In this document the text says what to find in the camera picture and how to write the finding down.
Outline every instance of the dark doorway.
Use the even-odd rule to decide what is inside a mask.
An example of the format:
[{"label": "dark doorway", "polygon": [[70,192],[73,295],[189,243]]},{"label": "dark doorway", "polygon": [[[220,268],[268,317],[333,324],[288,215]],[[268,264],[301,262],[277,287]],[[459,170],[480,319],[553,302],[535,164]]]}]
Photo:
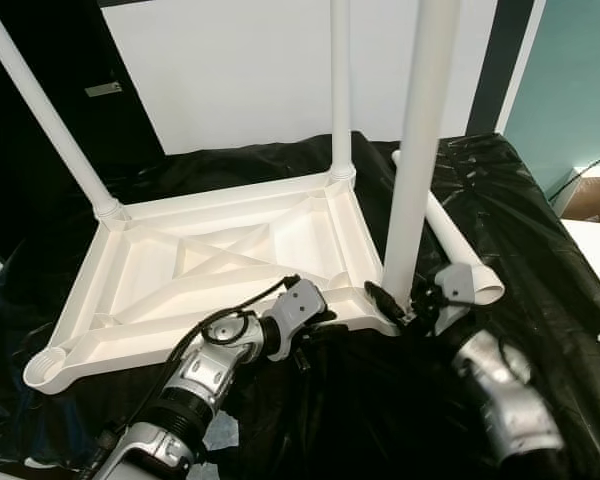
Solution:
[{"label": "dark doorway", "polygon": [[[162,160],[96,0],[0,0],[0,18],[101,176]],[[92,97],[85,91],[112,82],[121,91]],[[0,64],[1,260],[74,185]]]}]

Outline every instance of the black plastic sheet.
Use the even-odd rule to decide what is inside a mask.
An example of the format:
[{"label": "black plastic sheet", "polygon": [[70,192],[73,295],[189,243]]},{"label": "black plastic sheet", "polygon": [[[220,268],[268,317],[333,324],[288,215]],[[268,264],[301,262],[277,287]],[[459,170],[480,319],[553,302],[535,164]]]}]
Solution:
[{"label": "black plastic sheet", "polygon": [[[381,257],[396,147],[353,137],[356,195]],[[107,183],[133,203],[316,173],[330,156],[330,137],[319,136],[173,156],[142,172],[125,167]],[[502,137],[443,140],[432,189],[507,287],[477,315],[529,356],[575,472],[600,478],[600,282]],[[22,370],[46,345],[95,227],[76,192],[0,272],[0,463],[32,457],[80,467],[102,426],[134,409],[159,368],[84,378],[54,396],[23,384]],[[418,273],[445,261],[425,228]],[[225,408],[240,423],[240,447],[215,454],[221,478],[494,478],[479,419],[426,340],[322,337],[300,347],[306,372],[293,357],[239,372]]]}]

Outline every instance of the black tarp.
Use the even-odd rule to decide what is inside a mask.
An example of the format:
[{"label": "black tarp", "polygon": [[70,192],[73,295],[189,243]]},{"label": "black tarp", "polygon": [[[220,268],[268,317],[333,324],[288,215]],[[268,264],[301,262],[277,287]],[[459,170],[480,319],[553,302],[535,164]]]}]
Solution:
[{"label": "black tarp", "polygon": [[[356,195],[381,257],[396,146],[353,136]],[[134,203],[316,173],[330,155],[330,137],[319,136],[172,156],[105,178],[117,198]],[[507,286],[477,315],[529,356],[575,472],[600,478],[600,282],[501,136],[441,141],[432,189]],[[133,410],[159,368],[83,378],[54,396],[23,384],[22,370],[46,345],[95,227],[76,192],[0,272],[0,463],[32,457],[81,466],[102,426]],[[444,262],[425,228],[418,273]],[[221,478],[494,477],[476,413],[426,339],[334,333],[301,348],[308,372],[293,357],[239,372],[225,408],[240,423],[240,447],[217,455]]]}]

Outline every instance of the teal wall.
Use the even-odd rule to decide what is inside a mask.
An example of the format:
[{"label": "teal wall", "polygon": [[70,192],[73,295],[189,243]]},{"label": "teal wall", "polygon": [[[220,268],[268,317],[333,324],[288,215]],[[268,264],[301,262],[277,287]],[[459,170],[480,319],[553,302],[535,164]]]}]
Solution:
[{"label": "teal wall", "polygon": [[600,158],[600,0],[547,0],[505,136],[546,194]]}]

